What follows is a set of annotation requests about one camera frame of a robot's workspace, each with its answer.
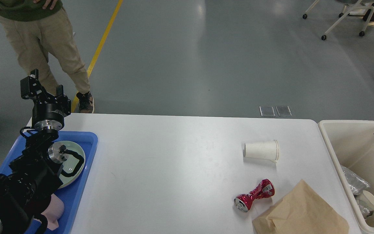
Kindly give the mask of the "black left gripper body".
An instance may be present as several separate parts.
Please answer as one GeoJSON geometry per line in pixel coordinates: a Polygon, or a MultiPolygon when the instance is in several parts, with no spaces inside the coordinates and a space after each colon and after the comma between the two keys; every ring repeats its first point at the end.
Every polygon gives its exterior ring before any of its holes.
{"type": "Polygon", "coordinates": [[[61,130],[64,127],[64,117],[59,113],[55,103],[34,104],[31,120],[35,130],[61,130]]]}

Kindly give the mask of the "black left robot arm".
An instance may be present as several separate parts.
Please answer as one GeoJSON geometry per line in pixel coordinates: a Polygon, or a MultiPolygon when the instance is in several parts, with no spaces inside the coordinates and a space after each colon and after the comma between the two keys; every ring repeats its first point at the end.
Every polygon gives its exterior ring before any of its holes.
{"type": "Polygon", "coordinates": [[[41,222],[37,234],[48,228],[43,211],[51,195],[63,184],[60,175],[75,176],[83,165],[83,157],[64,145],[56,145],[64,118],[71,114],[71,101],[63,86],[52,95],[39,82],[39,71],[20,82],[22,99],[34,102],[32,125],[24,126],[22,154],[10,162],[12,174],[0,174],[0,234],[23,234],[32,221],[41,222]]]}

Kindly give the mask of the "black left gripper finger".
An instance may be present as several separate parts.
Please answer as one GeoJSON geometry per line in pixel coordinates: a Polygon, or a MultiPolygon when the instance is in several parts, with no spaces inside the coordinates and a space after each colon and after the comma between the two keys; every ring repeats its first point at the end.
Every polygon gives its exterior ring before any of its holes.
{"type": "Polygon", "coordinates": [[[20,95],[22,99],[29,99],[34,104],[54,104],[55,96],[46,91],[39,81],[39,70],[34,69],[30,75],[20,81],[20,95]]]}
{"type": "Polygon", "coordinates": [[[65,95],[63,85],[56,87],[55,104],[63,117],[71,114],[71,100],[65,95]]]}

